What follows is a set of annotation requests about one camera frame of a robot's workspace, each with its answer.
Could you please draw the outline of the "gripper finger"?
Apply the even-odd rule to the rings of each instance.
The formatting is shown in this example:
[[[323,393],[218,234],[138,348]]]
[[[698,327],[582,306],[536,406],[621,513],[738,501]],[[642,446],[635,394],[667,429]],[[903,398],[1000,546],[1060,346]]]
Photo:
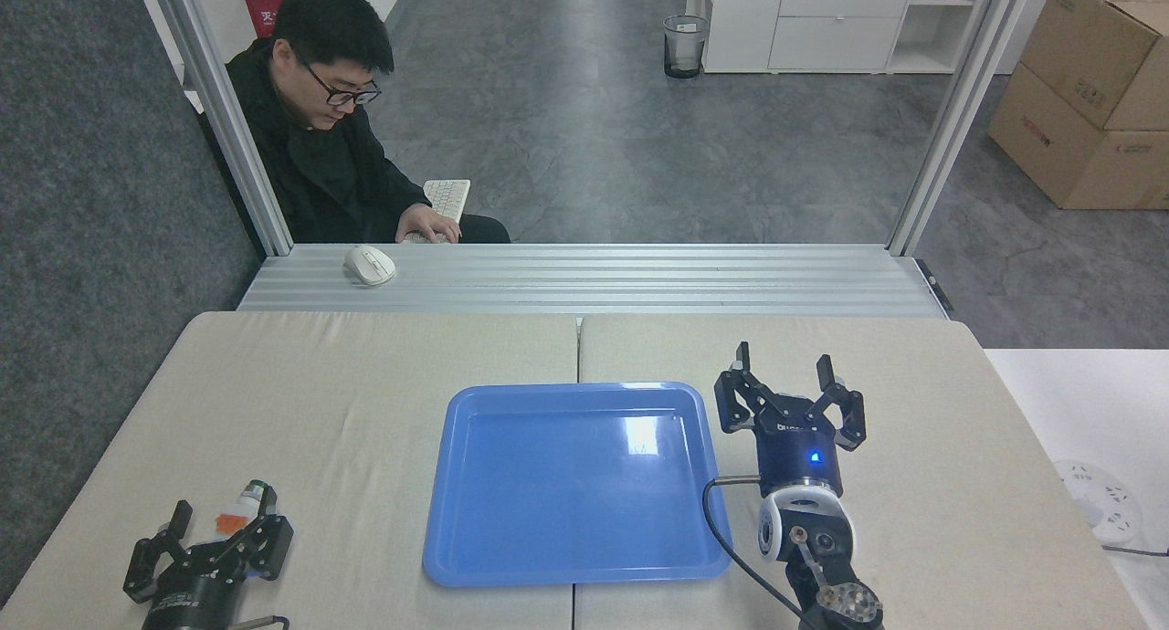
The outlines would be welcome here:
[[[714,390],[722,432],[735,432],[745,427],[767,434],[780,431],[779,396],[752,374],[748,341],[739,344],[735,360],[719,373]]]
[[[145,604],[157,593],[157,566],[164,554],[168,554],[179,566],[186,561],[184,538],[191,522],[193,507],[186,499],[177,501],[168,522],[164,522],[154,536],[134,542],[127,574],[122,584],[134,604]]]
[[[838,406],[842,414],[842,425],[836,431],[836,446],[853,452],[866,439],[864,399],[859,390],[850,390],[835,376],[833,365],[829,354],[822,354],[816,364],[821,396],[805,411],[805,418],[812,423],[824,418],[829,406]]]
[[[207,563],[212,572],[245,580],[279,579],[295,529],[278,513],[260,514],[224,541],[212,544]]]

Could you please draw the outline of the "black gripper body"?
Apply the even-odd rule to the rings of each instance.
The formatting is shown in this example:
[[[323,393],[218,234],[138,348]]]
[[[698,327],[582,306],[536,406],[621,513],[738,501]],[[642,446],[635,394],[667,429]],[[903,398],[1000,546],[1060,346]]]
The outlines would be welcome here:
[[[224,542],[196,544],[157,580],[143,629],[226,629],[231,625],[245,572]]]
[[[759,396],[754,406],[761,497],[796,485],[826,486],[842,497],[836,429],[822,413],[812,413],[814,402],[802,396],[772,401]]]

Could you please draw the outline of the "person's left hand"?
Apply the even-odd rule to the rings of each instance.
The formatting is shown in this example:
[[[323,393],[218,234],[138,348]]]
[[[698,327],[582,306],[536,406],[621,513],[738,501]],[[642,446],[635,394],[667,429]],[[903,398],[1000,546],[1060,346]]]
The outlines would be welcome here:
[[[441,215],[430,205],[414,203],[397,217],[396,243],[404,243],[411,234],[419,234],[427,243],[457,244],[462,238],[459,223]]]

